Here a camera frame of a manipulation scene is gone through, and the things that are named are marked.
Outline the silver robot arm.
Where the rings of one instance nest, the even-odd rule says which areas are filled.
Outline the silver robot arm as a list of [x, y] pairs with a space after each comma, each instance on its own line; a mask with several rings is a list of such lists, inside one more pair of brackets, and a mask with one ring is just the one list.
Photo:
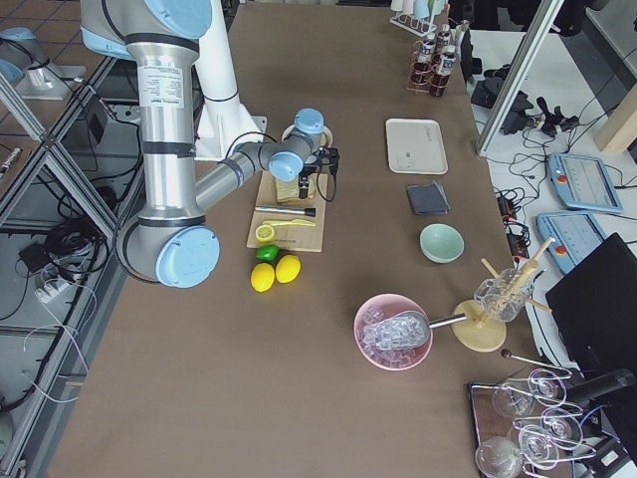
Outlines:
[[300, 110], [270, 142], [242, 105], [217, 1], [85, 1], [86, 46], [136, 64], [144, 208], [115, 234], [131, 274], [174, 288], [205, 281], [220, 255], [206, 211], [260, 171], [306, 185], [338, 162], [322, 114]]

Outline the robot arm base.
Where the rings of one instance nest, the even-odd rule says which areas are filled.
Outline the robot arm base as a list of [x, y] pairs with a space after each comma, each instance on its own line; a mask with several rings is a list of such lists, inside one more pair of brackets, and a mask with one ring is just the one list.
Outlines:
[[28, 28], [1, 32], [1, 74], [23, 99], [61, 101], [85, 72], [83, 66], [55, 64]]

